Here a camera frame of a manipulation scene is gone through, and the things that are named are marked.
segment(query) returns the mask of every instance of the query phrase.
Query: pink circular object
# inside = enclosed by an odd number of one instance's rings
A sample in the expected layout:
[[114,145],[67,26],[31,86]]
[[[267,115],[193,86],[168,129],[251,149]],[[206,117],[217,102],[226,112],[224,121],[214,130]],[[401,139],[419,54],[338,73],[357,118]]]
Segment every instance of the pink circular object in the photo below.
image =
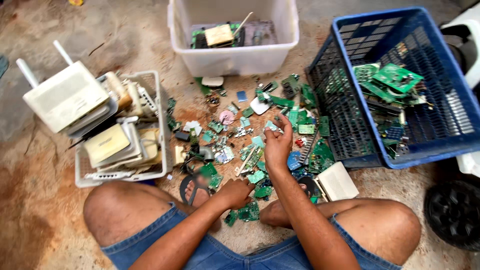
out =
[[235,115],[231,111],[224,110],[220,113],[220,123],[223,125],[231,125],[233,121],[235,121]]

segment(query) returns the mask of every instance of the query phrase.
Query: black flip-flop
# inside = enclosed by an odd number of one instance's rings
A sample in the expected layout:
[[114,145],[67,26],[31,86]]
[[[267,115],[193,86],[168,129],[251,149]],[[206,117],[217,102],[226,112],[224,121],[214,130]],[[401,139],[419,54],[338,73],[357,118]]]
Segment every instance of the black flip-flop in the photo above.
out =
[[307,186],[307,189],[305,189],[304,192],[308,198],[311,198],[315,192],[315,187],[316,187],[315,183],[313,182],[313,179],[305,175],[297,179],[297,182],[299,184],[304,184]]
[[[193,184],[195,185],[195,187],[193,188],[193,192],[192,192],[192,196],[190,196],[190,200],[187,200],[187,197],[186,197],[187,193],[185,192],[185,189],[187,189],[187,186],[190,183],[190,181],[193,181]],[[195,199],[195,195],[197,194],[197,189],[199,188],[205,190],[208,194],[210,194],[210,192],[208,191],[208,187],[203,186],[197,182],[197,174],[187,175],[180,183],[180,197],[183,200],[183,202],[188,205],[192,205],[193,200]]]

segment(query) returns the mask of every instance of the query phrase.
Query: dirty concrete floor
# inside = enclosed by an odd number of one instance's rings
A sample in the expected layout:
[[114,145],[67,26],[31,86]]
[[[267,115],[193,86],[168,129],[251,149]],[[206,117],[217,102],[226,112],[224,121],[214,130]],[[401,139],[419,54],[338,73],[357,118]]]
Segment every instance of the dirty concrete floor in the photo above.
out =
[[[10,60],[0,80],[1,269],[113,269],[83,221],[83,201],[91,189],[74,185],[74,152],[67,150],[71,141],[52,134],[22,101],[30,87],[15,60],[25,59],[40,80],[48,78],[66,67],[52,46],[58,39],[73,60],[81,60],[94,75],[111,70],[157,70],[163,86],[178,100],[175,116],[180,121],[199,119],[206,124],[208,109],[198,87],[170,47],[167,4],[166,0],[85,0],[82,7],[73,7],[67,0],[6,0],[0,7],[0,53]],[[447,0],[297,0],[300,42],[281,70],[261,75],[262,81],[282,79],[291,73],[301,74],[305,81],[302,69],[327,37],[334,17],[409,5],[426,6],[436,22],[450,20],[460,11]],[[228,97],[222,99],[220,108],[235,99],[236,91],[246,90],[252,99],[254,85],[250,76],[227,78]],[[251,117],[255,135],[272,113]],[[248,140],[239,140],[237,145]],[[229,166],[218,170],[227,178],[232,176]],[[171,182],[159,179],[158,183],[179,197],[182,176],[177,171],[172,174]],[[437,181],[458,177],[455,163],[397,171],[357,170],[350,175],[360,197],[395,199],[420,217],[424,225],[422,240],[406,269],[470,269],[469,253],[441,241],[425,226],[422,215],[425,189]],[[260,206],[267,204],[261,201]],[[214,237],[242,252],[262,243],[279,242],[292,233],[259,222],[237,222],[233,228],[224,226]]]

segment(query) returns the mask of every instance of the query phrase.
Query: leg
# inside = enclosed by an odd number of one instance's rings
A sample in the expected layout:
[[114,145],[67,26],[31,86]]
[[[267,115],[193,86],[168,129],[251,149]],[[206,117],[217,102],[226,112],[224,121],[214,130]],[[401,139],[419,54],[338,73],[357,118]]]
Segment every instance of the leg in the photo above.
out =
[[[100,246],[109,246],[153,223],[170,209],[168,202],[174,202],[178,209],[187,214],[196,209],[156,187],[113,181],[96,187],[88,195],[84,204],[84,219]],[[212,230],[218,230],[221,224],[217,222],[214,226]]]
[[[337,213],[340,225],[368,251],[403,265],[420,241],[421,225],[413,211],[392,200],[351,199],[317,205],[325,217]],[[291,228],[279,200],[260,212],[260,221]]]

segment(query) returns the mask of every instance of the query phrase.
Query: person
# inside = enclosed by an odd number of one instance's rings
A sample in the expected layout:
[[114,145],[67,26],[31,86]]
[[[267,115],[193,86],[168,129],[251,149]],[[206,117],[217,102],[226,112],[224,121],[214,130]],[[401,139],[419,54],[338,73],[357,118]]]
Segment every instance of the person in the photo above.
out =
[[211,197],[199,188],[191,206],[152,186],[109,182],[84,204],[85,223],[102,251],[119,270],[401,269],[420,240],[417,216],[392,200],[313,204],[288,171],[292,126],[279,118],[283,134],[265,130],[265,165],[278,200],[261,210],[260,222],[296,236],[242,256],[207,234],[219,230],[222,213],[251,201],[248,180],[230,179]]

